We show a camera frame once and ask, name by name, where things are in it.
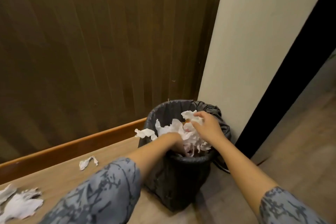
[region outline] white tissue paper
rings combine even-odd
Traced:
[[[4,188],[3,190],[0,190],[0,205],[4,202],[6,202],[6,200],[12,196],[14,193],[16,192],[16,188],[12,185],[9,184],[6,188]]]
[[[86,160],[82,160],[81,162],[79,162],[79,169],[81,171],[83,171],[88,166],[91,159],[93,159],[94,163],[97,166],[98,165],[98,160],[94,156],[91,156],[90,158],[88,158]]]
[[[43,205],[43,199],[32,198],[41,194],[40,191],[37,191],[37,188],[15,194],[7,203],[3,214],[0,215],[0,224],[4,224],[10,219],[23,220],[34,215],[36,209]]]
[[[181,115],[184,119],[189,119],[190,121],[198,122],[199,124],[203,124],[203,118],[194,116],[196,111],[185,111],[182,112]],[[185,123],[184,125],[178,119],[173,119],[172,123],[169,126],[161,127],[159,120],[156,120],[155,128],[157,130],[158,136],[169,132],[177,132],[181,135],[184,149],[186,152],[190,153],[190,156],[193,157],[195,154],[195,150],[198,152],[210,150],[211,145],[200,138],[196,129],[190,122]],[[146,136],[151,137],[151,140],[155,140],[157,136],[155,132],[149,128],[139,131],[135,130],[136,136],[140,138],[144,138]]]

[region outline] black strip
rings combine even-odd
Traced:
[[[336,48],[336,0],[318,0],[236,146],[251,158]]]

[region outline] black trash can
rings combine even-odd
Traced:
[[[171,100],[155,107],[148,115],[144,128],[157,131],[156,119],[162,127],[170,125],[173,119],[185,121],[181,113],[184,111],[206,111],[215,116],[226,138],[231,139],[230,127],[221,117],[218,107],[208,105],[202,101]],[[149,143],[151,139],[140,139],[139,147]],[[202,157],[181,157],[173,151],[167,154],[157,163],[145,180],[145,187],[156,194],[169,210],[178,211],[186,208],[195,198],[197,192],[207,179],[210,172],[210,164],[218,152],[211,148]]]

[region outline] brown wooden baseboard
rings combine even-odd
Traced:
[[[0,184],[133,137],[134,130],[142,129],[145,120],[136,120],[0,164]]]

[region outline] gray patterned sleeve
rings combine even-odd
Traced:
[[[140,170],[119,158],[63,197],[41,224],[127,223],[140,197]]]
[[[259,222],[262,224],[327,224],[312,209],[280,187],[266,192],[259,211]]]

